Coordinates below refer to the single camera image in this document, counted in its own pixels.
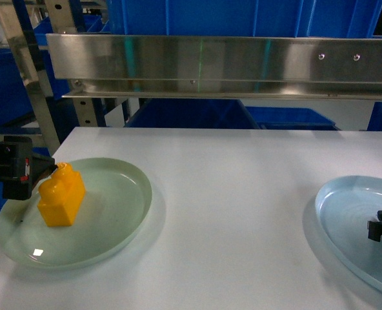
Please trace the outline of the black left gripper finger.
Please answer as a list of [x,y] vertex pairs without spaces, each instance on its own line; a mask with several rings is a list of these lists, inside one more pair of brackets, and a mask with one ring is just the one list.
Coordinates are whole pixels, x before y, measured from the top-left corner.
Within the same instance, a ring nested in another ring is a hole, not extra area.
[[31,164],[32,188],[41,180],[49,177],[56,169],[57,165],[54,158],[33,153]]

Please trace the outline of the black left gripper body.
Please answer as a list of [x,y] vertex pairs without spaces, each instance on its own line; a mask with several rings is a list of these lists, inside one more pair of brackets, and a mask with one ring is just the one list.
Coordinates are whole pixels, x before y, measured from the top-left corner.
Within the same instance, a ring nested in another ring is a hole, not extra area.
[[27,200],[32,194],[32,140],[25,136],[5,136],[0,141],[0,182],[7,200]]

